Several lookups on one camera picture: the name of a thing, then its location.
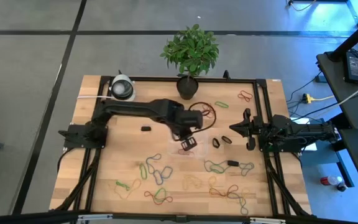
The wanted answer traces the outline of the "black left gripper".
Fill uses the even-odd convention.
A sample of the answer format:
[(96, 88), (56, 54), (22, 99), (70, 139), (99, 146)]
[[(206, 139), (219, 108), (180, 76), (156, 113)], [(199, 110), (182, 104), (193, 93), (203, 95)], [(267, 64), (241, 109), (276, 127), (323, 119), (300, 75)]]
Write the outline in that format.
[(175, 114), (171, 132), (173, 140), (185, 140), (181, 142), (184, 151), (189, 151), (195, 147), (197, 142), (193, 135), (195, 131), (200, 131), (203, 127), (203, 115), (199, 110), (183, 110)]

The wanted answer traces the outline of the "black desk leg frame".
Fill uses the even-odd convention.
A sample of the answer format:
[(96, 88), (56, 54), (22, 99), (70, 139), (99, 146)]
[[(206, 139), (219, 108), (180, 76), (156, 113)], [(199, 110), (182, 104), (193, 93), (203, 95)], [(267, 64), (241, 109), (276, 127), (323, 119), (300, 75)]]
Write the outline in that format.
[(339, 151), (328, 141), (317, 141), (302, 152), (300, 161), (303, 166), (318, 166), (323, 164), (336, 164), (344, 184), (347, 187), (354, 187), (350, 173), (341, 157)]

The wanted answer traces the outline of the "white paper sheet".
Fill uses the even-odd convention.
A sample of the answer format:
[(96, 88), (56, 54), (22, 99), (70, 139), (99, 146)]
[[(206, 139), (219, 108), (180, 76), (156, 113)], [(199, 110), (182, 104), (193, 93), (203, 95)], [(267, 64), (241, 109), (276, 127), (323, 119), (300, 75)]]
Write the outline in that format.
[[(309, 118), (301, 118), (301, 119), (296, 119), (296, 118), (291, 118), (292, 121), (296, 122), (297, 124), (311, 124), (311, 121)], [(302, 148), (302, 152), (303, 151), (317, 151), (317, 146), (316, 143), (310, 144), (306, 147)]]

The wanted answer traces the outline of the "green plant in black pot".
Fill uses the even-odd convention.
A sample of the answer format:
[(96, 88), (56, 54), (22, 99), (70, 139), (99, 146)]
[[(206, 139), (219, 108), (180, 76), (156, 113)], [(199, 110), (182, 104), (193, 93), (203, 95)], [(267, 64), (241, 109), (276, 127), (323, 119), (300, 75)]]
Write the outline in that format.
[(177, 91), (182, 99), (190, 100), (198, 91), (196, 78), (216, 66), (219, 44), (214, 32), (206, 32), (195, 24), (166, 41), (160, 57), (164, 58), (168, 67), (172, 65), (182, 74), (177, 81)]

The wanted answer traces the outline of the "yellow power plug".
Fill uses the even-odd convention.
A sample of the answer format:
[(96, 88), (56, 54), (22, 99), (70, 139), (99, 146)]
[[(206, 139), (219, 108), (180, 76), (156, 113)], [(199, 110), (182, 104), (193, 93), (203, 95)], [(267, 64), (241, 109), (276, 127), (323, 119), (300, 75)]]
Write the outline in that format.
[(324, 101), (324, 100), (328, 100), (330, 98), (333, 98), (333, 96), (327, 96), (324, 98), (313, 98), (310, 94), (303, 94), (302, 97), (302, 102), (306, 103), (306, 104), (311, 104), (313, 101)]

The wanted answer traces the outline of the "plastic bottle with red label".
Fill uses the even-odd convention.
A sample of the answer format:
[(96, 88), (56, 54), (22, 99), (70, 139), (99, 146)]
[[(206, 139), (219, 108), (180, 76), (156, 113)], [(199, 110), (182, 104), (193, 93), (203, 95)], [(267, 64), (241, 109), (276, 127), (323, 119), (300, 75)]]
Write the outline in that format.
[(340, 192), (344, 192), (347, 189), (347, 186), (343, 178), (337, 175), (335, 176), (329, 175), (326, 177), (322, 177), (320, 178), (320, 182), (322, 185), (325, 186), (329, 186), (329, 185), (336, 186), (337, 190)]

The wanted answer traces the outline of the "black crossbeam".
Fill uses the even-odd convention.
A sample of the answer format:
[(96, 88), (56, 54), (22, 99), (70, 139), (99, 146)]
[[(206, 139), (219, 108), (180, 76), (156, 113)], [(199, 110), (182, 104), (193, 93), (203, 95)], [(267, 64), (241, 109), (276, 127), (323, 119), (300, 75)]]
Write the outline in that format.
[(274, 215), (272, 217), (222, 216), (222, 215), (162, 215), (141, 213), (91, 213), (87, 210), (52, 210), (0, 216), (0, 224), (62, 224), (94, 220), (160, 220), (175, 223), (189, 222), (241, 222), (245, 224), (358, 224), (341, 220), (318, 218), (312, 215)]

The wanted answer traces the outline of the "black power adapter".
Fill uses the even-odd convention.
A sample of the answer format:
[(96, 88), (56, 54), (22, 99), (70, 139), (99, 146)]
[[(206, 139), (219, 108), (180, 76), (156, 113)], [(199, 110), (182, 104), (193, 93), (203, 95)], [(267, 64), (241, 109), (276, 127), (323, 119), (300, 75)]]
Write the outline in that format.
[(354, 52), (344, 56), (344, 81), (358, 84), (358, 55)]

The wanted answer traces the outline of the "black diagonal pole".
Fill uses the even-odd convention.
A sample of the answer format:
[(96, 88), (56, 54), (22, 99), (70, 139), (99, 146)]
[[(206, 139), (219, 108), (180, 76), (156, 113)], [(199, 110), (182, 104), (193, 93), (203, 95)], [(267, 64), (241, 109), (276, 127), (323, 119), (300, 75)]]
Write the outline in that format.
[(346, 52), (350, 51), (350, 49), (353, 48), (356, 44), (358, 44), (358, 29), (333, 52), (325, 52), (325, 54), (327, 55), (328, 59), (333, 62), (337, 62)]

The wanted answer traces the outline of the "clear plastic bin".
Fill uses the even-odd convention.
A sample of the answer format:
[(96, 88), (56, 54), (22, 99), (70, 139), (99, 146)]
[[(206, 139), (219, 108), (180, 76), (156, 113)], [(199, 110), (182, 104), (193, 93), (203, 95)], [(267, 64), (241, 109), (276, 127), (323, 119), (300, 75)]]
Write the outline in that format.
[[(200, 132), (195, 133), (192, 135), (192, 137), (195, 138), (197, 145), (190, 149), (189, 151), (192, 151), (195, 153), (194, 156), (182, 156), (182, 157), (194, 157), (197, 159), (204, 158), (208, 154), (208, 132)], [(178, 154), (178, 150), (182, 149), (180, 142), (175, 142), (174, 140), (169, 140), (167, 144), (167, 153), (171, 156), (181, 156)]]

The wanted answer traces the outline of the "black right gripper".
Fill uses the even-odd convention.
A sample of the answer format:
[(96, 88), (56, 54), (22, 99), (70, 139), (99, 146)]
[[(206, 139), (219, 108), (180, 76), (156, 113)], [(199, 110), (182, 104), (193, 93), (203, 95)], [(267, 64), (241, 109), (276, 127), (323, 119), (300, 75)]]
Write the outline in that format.
[(253, 151), (256, 146), (256, 140), (254, 135), (260, 134), (260, 129), (262, 128), (262, 117), (254, 116), (253, 120), (251, 120), (250, 108), (245, 109), (243, 117), (243, 121), (236, 124), (232, 124), (229, 127), (234, 132), (248, 137), (248, 143), (246, 144), (246, 148), (248, 151)]

